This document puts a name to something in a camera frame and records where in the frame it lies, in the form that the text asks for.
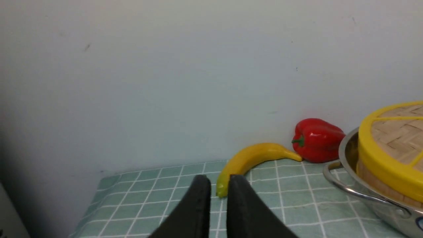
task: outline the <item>yellow banana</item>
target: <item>yellow banana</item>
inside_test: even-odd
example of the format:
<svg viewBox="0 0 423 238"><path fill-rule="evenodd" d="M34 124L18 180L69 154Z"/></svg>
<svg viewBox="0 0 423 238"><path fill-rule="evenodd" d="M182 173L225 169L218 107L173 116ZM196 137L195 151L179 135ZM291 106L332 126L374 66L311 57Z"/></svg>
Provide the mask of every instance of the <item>yellow banana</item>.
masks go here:
<svg viewBox="0 0 423 238"><path fill-rule="evenodd" d="M239 151L223 168L216 183L216 196L222 198L228 195L229 176L231 174L245 174L254 166L282 158L289 158L298 162L301 156L276 143L255 144Z"/></svg>

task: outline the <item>wall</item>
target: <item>wall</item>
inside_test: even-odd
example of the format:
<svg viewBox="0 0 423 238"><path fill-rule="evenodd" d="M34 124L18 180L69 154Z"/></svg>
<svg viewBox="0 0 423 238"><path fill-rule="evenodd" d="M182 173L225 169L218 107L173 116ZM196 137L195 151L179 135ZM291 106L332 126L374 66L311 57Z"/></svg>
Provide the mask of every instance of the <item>wall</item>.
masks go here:
<svg viewBox="0 0 423 238"><path fill-rule="evenodd" d="M375 109L422 99L422 9L1 1L5 186L37 237L65 237L103 176L228 159L262 141L290 146L310 116L349 131Z"/></svg>

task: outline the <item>metal pot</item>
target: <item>metal pot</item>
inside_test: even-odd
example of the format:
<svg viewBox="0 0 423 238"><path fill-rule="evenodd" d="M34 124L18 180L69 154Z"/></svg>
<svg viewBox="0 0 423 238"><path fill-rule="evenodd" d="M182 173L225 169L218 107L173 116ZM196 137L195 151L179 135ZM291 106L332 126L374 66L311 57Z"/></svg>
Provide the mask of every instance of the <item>metal pot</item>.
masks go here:
<svg viewBox="0 0 423 238"><path fill-rule="evenodd" d="M356 174L358 161L358 128L350 132L339 146L339 160L327 164L324 177L336 188L362 201L380 219L411 238L423 237L423 209L381 195ZM336 179L331 170L344 168L354 179L353 186L347 186Z"/></svg>

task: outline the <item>bell pepper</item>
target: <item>bell pepper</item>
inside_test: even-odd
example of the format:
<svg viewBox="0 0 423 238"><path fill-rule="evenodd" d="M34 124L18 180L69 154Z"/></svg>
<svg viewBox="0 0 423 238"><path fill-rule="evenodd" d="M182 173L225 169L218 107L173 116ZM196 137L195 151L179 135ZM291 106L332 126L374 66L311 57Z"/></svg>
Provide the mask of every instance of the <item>bell pepper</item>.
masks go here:
<svg viewBox="0 0 423 238"><path fill-rule="evenodd" d="M301 157L312 163L338 159L338 148L344 132L322 119L308 118L295 127L292 146Z"/></svg>

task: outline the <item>white grid line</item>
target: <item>white grid line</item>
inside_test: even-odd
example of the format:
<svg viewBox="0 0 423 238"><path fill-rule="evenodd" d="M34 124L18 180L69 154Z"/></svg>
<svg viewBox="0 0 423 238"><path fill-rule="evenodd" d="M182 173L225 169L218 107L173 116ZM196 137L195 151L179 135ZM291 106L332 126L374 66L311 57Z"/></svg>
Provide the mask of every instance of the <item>white grid line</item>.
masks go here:
<svg viewBox="0 0 423 238"><path fill-rule="evenodd" d="M282 192L280 191L279 172L277 171L276 161L275 161L275 170L276 170L276 179L277 179L277 189L279 191L280 211L282 212L282 222L285 223L285 209L283 208Z"/></svg>
<svg viewBox="0 0 423 238"><path fill-rule="evenodd" d="M308 188L310 189L310 192L311 192L311 198L313 199L313 202L316 203L316 199L314 198L313 191L311 190L311 184L310 184L310 181L309 181L308 176L307 176L307 170L305 169L304 162L301 162L301 164L302 164L302 169L304 170L304 173L305 173L305 179L307 180ZM317 204L314 205L314 208L316 209L316 212L317 212L317 218L319 219L320 228L321 228L321 232L323 234L323 237L326 237L326 233L325 233L325 230L324 230L324 227L323 227L323 223L321 221L321 216L320 216L319 208L318 208Z"/></svg>
<svg viewBox="0 0 423 238"><path fill-rule="evenodd" d="M293 167L293 166L296 166L296 167L298 167L298 166L301 166L301 165L282 165L282 166L277 166L277 168L279 168L279 167ZM273 167L270 167L270 168L253 168L252 170L260 170L260 169L273 169ZM217 173L220 173L221 171L215 171L215 172L203 172L203 173L201 173L201 174L217 174ZM159 177L159 179L165 179L165 178L178 178L178 177L187 177L187 176L193 176L193 175L196 175L196 174L184 174L184 175L178 175L178 176L166 176L166 177ZM304 174L300 174L300 175L292 175L292 176L284 176L284 177L280 177L280 178L291 178L291 177L301 177L301 176L305 176ZM156 178L152 178L152 179L143 179L143 180L135 180L135 182L144 182L144 181L151 181L151 180L156 180ZM266 180L274 180L274 178L273 179L262 179L262 180L255 180L254 182L256 182L256 181L266 181ZM131 181L122 181L122 182L117 182L116 184L114 184L113 186L116 186L116 185L119 185L119 184L122 184L122 183L132 183L132 182L134 182L134 180L131 180ZM109 187L109 188L102 188L102 189L97 189L96 191L97 192L100 192L100 191L105 191L105 190L109 190L109 189L111 189L112 187Z"/></svg>
<svg viewBox="0 0 423 238"><path fill-rule="evenodd" d="M179 177L178 177L178 179L176 180L176 183L175 183L175 186L173 187L172 193L170 194L168 204L166 205L166 208L165 208L165 210L163 211L163 215L162 215L162 218L160 219L160 223L159 223L159 224L161 224L161 223L163 222L163 219L165 218L165 214L166 214L166 212L168 211L169 204L170 204L170 202L171 202L171 200L172 200L172 197L173 197L173 193L175 193L176 187L178 186L179 179L181 178L181 175L182 175L182 171L183 171L183 170L184 170L184 166L182 166L181 171L179 172Z"/></svg>
<svg viewBox="0 0 423 238"><path fill-rule="evenodd" d="M131 188L134 186L134 184L135 184L135 181L132 183L131 187L128 190L131 190ZM123 196L123 198L122 198L121 202L119 203L119 205L123 203L123 201L125 200L126 195L127 194L125 194ZM116 207L115 211L112 213L112 215L110 216L109 220L106 222L106 224L104 224L104 227L103 227L102 231L100 232L99 237L103 234L104 230L106 230L107 225L110 223L110 220L115 215L116 211L118 211L118 209L119 209L119 206Z"/></svg>
<svg viewBox="0 0 423 238"><path fill-rule="evenodd" d="M276 194L276 193L278 193L279 194L279 199L280 199L280 206L279 207L269 207L269 209L271 209L271 210L281 210L282 211L282 221L283 222L285 222L285 219L286 219L286 215L284 214L285 213L285 208L299 208L299 207L305 207L305 206L312 206L312 205L314 205L314 207L315 207L315 209L316 209L316 212L317 212L317 215L318 215L318 219L319 219L319 221L318 222L314 222L314 223L295 223L295 224L289 224L289 225L287 225L287 227L295 227L295 226L310 226L310 225L320 225L320 227L321 227L321 229L322 229L322 232L323 232L323 235L324 235L324 237L326 238L327 237L327 235L326 235L326 231L324 230L324 226L323 226L323 224L327 224L327 223L331 223L331 222L338 222L338 221L350 221L350 220L357 220L358 222L359 222L359 224L360 224L360 226L361 226L361 228L362 228L362 230L363 230L363 232L364 232L364 235L365 235L365 237L366 238L370 238L370 236L369 236L369 234L367 233L367 231L365 230L365 227L364 227L364 222L365 221L380 221L380 219L372 219L372 218L364 218L364 217L360 217L360 215L359 215L359 213L357 212L357 210L356 210L356 208L355 208L355 206L353 205L353 204L355 204L355 203L358 203L358 202L360 202L360 201L358 201L358 200L353 200L353 199L351 199L351 198L349 198L348 196L347 196L347 200L346 201L341 201L341 202L337 202L337 201L333 201L333 202L316 202L316 198L315 198L315 196L314 196L314 194L313 194L313 191L317 191L317 190L324 190L324 189L333 189L333 190L336 190L335 188L333 188L332 186L330 186L330 184L328 183L328 187L325 187L325 188L312 188L311 187L311 183L310 183L310 180L311 180L311 178L309 178L309 176L312 176L312 175L321 175L321 173L319 173L319 174L308 174L307 173L307 170L306 170L306 168L307 168L307 166L316 166L316 164L308 164L308 163L299 163L298 165L282 165L282 166L278 166L277 165L277 162L276 161L274 161L274 163L275 163L275 165L274 165L274 167L268 167L268 168L253 168L252 170L250 170L250 174L249 174L249 183L252 185L253 184L253 182L257 182L257 181L268 181L268 180L277 180L277 182L278 182L278 191L275 191L275 192L257 192L257 194ZM206 168L206 164L207 163L196 163L196 164L194 164L194 165L198 165L198 164L202 164L203 165L203 171L202 171L202 174L215 174L215 173L220 173L220 171L216 171L216 172L205 172L205 168ZM304 174L300 174L300 175L294 175L294 176L287 176L287 177L279 177L279 171L278 171L278 168L279 167L291 167L291 166L296 166L296 167L298 167L298 166L302 166L302 169L303 169L303 171L304 171ZM167 212L167 210L169 209L169 206L170 206L170 203L171 202L179 202L180 201L180 199L172 199L172 196L173 196L173 194L174 194L174 192L175 192L175 190L176 189L178 189L178 188L188 188L189 186L183 186L183 187L178 187L178 182L179 182L179 180L180 180L180 178L181 177L185 177L185 176L193 176L193 175L196 175L196 174L184 174L184 175L182 175L182 173L183 173L183 170L184 170L184 166L175 166L175 167L181 167L181 171L180 171L180 173L179 173L179 176L168 176L168 177L160 177L160 175L161 175L161 172L162 172L162 169L164 169L164 168L162 168L162 169L150 169L150 170L159 170L159 174L157 175L157 177L156 178L154 178L154 179L147 179L147 180L138 180L139 179L139 177L140 177L140 175L141 175L141 173L143 172L143 171L150 171L150 170L143 170L143 171L139 171L138 172L138 176L137 176L137 179L136 180L134 180L134 181L122 181L122 182L120 182L120 180L118 179L117 180L117 183L115 183L115 184L113 184L112 186L110 186L109 188L107 188L107 189L99 189L99 190L97 190L97 192L101 192L101 191L105 191L105 190L109 190L109 192L111 192L111 191L113 191L113 189L117 186L117 185L119 185L119 184L122 184L122 183L132 183L131 184L131 187L128 189L128 191L126 191L126 192L114 192L114 193L106 193L106 195L101 199L101 200L99 200L99 201L97 201L97 202L93 202L92 204L90 204L90 206L93 206L93 205L95 205L95 204L98 204L98 207L96 207L96 209L94 209L92 212L90 212L89 214L87 214L87 215L85 215L81 220L83 220L83 219L86 219L87 217L89 217L89 216L91 216L91 215L93 215L93 214L95 214L95 212L96 211L98 211L98 209L100 209L100 208L103 208L103 207L115 207L115 210L114 210L114 212L113 212L113 214L111 215L111 217L109 218L109 219L104 219L104 220L89 220L88 222L86 222L80 229L78 229L78 230L76 230L74 233L72 233L71 235L75 235L75 234L79 234L79 233L81 233L83 230L84 230L84 227L86 227L86 225L87 224L89 224L89 223L92 223L92 222L105 222L105 225L104 225L104 227L103 227L103 229L102 229L102 231L100 232L100 234L98 235L98 236L85 236L86 238L88 238L88 237L92 237L92 238L98 238L98 237L102 237L102 238L113 238L113 237L119 237L119 238L122 238L122 237L126 237L126 238L130 238L130 237L134 237L134 236L137 236L137 235L150 235L150 233L142 233L142 234L128 234L130 231L131 231L131 229L133 228L133 226L134 226L134 224L135 224L135 222L136 221L139 221L139 220L142 220L142 219L149 219L149 218L160 218L160 223L162 223L168 216L166 215L166 212ZM257 180L253 180L253 172L256 170L260 170L260 169L276 169L276 178L271 178L271 179L257 179ZM347 174L347 172L346 171L338 171L338 170L335 170L334 171L334 175L340 180L340 175L341 174ZM286 191L283 191L283 188L281 189L281 187L280 187L280 181L279 181L279 179L283 179L283 178L289 178L289 177L303 177L303 176L305 176L305 178L306 178L306 180L307 180L307 183L308 183L308 189L297 189L297 190L286 190ZM177 178L177 181L176 181L176 184L175 184L175 186L173 187L173 188L163 188L163 189L154 189L154 186L156 185L156 182L158 181L158 179L162 179L162 178ZM131 189L132 189L132 186L136 183L136 182L141 182L141 181L149 181L149 180L154 180L154 183L153 183L153 185L152 185L152 187L151 187L151 189L150 190L143 190L143 191L130 191ZM167 200L165 200L165 201L157 201L157 202L147 202L147 200L148 200L148 197L150 196L150 194L151 194L151 192L153 192L153 191L157 191L157 190L172 190L172 194L170 195L170 198L169 199L167 199ZM295 206L284 206L283 205L283 200L282 200L282 196L283 196L283 194L284 193L287 193L287 192L297 192L297 191L311 191L311 196L312 196L312 200L313 200L313 203L307 203L307 204L302 204L302 205L295 205ZM129 194L129 193L137 193L137 192L148 192L148 194L147 194L147 197L144 199L144 202L142 202L142 203L134 203L134 204L122 204L123 203L123 200L125 199L125 196L127 195L127 194ZM123 198L122 198L122 200L121 200L121 202L118 204L118 205L102 205L102 203L104 202L104 200L108 197L108 196L110 196L110 195L114 195L114 194L125 194L124 196L123 196ZM218 223L217 223L217 229L210 229L210 231L216 231L216 238L218 238L219 237L219 231L226 231L226 229L221 229L221 221L222 221L222 214L225 214L225 212L223 211L223 205L224 205L224 202L225 202L225 200L224 199L222 199L221 201L220 201L220 208L219 208L219 210L218 211L211 211L210 213L215 213L215 214L219 214L219 218L218 218ZM142 208L143 208L143 206L145 205L145 204L152 204L152 203L166 203L166 208L165 208L165 211L161 214L161 216L149 216L149 217L138 217L139 215L140 215L140 213L141 213L141 211L142 211ZM342 218L342 219L333 219L333 220L327 220L327 221L322 221L322 219L321 219L321 214L319 213L319 208L318 208L318 205L319 204L349 204L349 206L351 207L351 209L352 209L352 211L354 212L354 217L350 217L350 218ZM136 215L136 217L133 217L133 218L125 218L125 219L112 219L112 217L114 216L114 214L116 213L116 211L119 209L119 207L121 207L121 206L127 206L127 205L141 205L141 208L139 209L139 211L138 211L138 213L137 213L137 215ZM108 236L104 236L104 235L102 235L102 233L104 232L104 230L107 228L107 225L111 222L111 221L119 221L119 220L131 220L132 221L132 224L131 224L131 227L129 228L129 230L127 231L127 234L126 235L108 235Z"/></svg>
<svg viewBox="0 0 423 238"><path fill-rule="evenodd" d="M224 203L224 201L225 200L223 198L220 201L220 209L219 209L220 212L219 212L219 218L217 219L217 229L220 228L220 220L222 218L222 210L223 210L223 203ZM219 232L216 232L216 238L219 238Z"/></svg>
<svg viewBox="0 0 423 238"><path fill-rule="evenodd" d="M336 170L335 170L335 171L334 171L334 173L335 173L336 178L340 181L341 179L339 178L338 171L336 171ZM353 204L352 204L352 202L351 202L351 200L350 200L349 196L346 196L346 198L347 198L347 200L348 200L348 204L349 204L349 206L351 207L352 211L354 212L354 214L355 214L355 215L356 215L356 217L357 217L358 223L360 224L360 227L361 227L361 229L362 229L362 230L363 230L363 232L364 232L364 236L365 236L365 238L369 238L369 236L368 236L368 234L367 234L367 231L366 231L366 229L364 228L363 221L361 220L360 216L358 215L358 212L355 210L355 208L354 208L354 206L353 206Z"/></svg>
<svg viewBox="0 0 423 238"><path fill-rule="evenodd" d="M116 184L113 184L112 186L110 186L108 189L111 189L111 188L113 188L114 186L115 186ZM93 203L91 203L88 207L90 207L90 206L92 206L92 205L94 205L94 204L97 204L97 203L103 203L104 202L104 198L103 199L101 199L100 201L97 201L97 202L93 202ZM99 209L100 209L100 205L98 205L97 207L96 207L96 209L94 209L92 212L90 212L89 214L87 214L87 215L85 215L81 220L83 220L83 219L85 219L85 218L87 218L87 217L89 217L89 216L91 216L91 215L93 215L96 211L98 211ZM69 237L71 237L71 236L73 236L73 235L76 235L76 234L78 234L78 233L80 233L81 231L83 231L83 229L87 226L87 224L88 224L88 222L86 222L85 224L83 224L83 226L81 226L78 230L76 230L76 231L74 231L72 234L70 234L69 235Z"/></svg>
<svg viewBox="0 0 423 238"><path fill-rule="evenodd" d="M157 175L157 178L156 178L156 180L154 181L153 186L151 187L151 190L148 192L148 194L147 194L146 199L144 200L144 202L146 202L146 201L147 201L148 197L149 197L149 196L150 196L150 194L151 194L151 191L153 191L153 188L154 188L154 186L156 185L156 182L157 182L157 180L159 179L160 174L162 173L162 170L163 170L163 169L160 169L159 174ZM135 217L138 217L138 216L140 215L141 211L143 210L144 205L145 205L145 203L141 205L141 207L140 207L140 209L138 210L138 213L137 213L137 215L136 215ZM132 227L133 227L133 226L134 226L134 224L135 224L135 221L136 221L136 219L134 219L134 221L132 222L131 226L129 227L128 231L127 231L127 232L126 232L126 234L125 234L125 237L127 237L127 236L129 235L129 232L131 232Z"/></svg>
<svg viewBox="0 0 423 238"><path fill-rule="evenodd" d="M171 200L171 202L179 202L180 200ZM317 202L317 203L306 203L306 204L301 204L301 205L295 205L295 206L284 206L284 207L269 207L269 209L271 210L276 210L276 209L285 209L285 208L302 208L302 207L306 207L306 206L311 206L314 204L317 205L321 205L321 204L353 204L353 203L358 203L360 201L344 201L344 202ZM210 213L225 213L225 211L210 211ZM132 217L132 218L116 218L116 219L110 219L110 221L125 221L125 220L142 220L142 219L148 219L148 218L161 218L162 216L143 216L143 217ZM109 221L109 219L99 219L99 220L92 220L89 221L87 223L92 223L92 222L99 222L99 221Z"/></svg>

